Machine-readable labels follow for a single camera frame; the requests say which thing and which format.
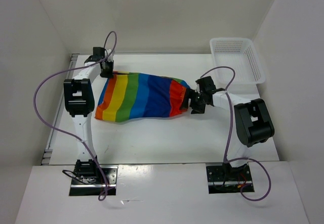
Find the rainbow striped shorts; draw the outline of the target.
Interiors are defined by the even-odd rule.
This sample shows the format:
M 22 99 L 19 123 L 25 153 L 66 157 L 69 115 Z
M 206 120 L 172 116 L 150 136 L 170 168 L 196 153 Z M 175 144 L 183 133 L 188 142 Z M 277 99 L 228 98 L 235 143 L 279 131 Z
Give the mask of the rainbow striped shorts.
M 169 118 L 187 111 L 190 86 L 183 80 L 137 72 L 114 72 L 98 100 L 97 120 L 124 122 L 137 118 Z

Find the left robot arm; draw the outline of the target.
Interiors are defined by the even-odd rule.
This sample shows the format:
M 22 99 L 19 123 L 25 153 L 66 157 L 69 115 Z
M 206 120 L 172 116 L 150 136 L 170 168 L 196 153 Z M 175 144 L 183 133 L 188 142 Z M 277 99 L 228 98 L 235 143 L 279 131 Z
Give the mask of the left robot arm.
M 93 54 L 86 59 L 80 72 L 63 82 L 65 109 L 73 121 L 78 145 L 78 158 L 73 174 L 80 182 L 93 184 L 101 177 L 101 170 L 96 164 L 97 154 L 91 129 L 92 112 L 95 109 L 92 82 L 102 72 L 112 75 L 113 54 L 111 49 L 94 47 Z

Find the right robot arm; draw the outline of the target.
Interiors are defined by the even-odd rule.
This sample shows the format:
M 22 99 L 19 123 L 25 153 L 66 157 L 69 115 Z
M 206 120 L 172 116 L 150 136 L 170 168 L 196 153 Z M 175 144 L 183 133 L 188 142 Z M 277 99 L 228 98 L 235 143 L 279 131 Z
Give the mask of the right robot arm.
M 222 163 L 222 174 L 235 179 L 251 159 L 251 147 L 274 135 L 274 126 L 262 99 L 250 100 L 216 88 L 210 76 L 196 81 L 197 89 L 187 89 L 181 109 L 191 114 L 204 114 L 207 105 L 230 113 L 230 128 Z

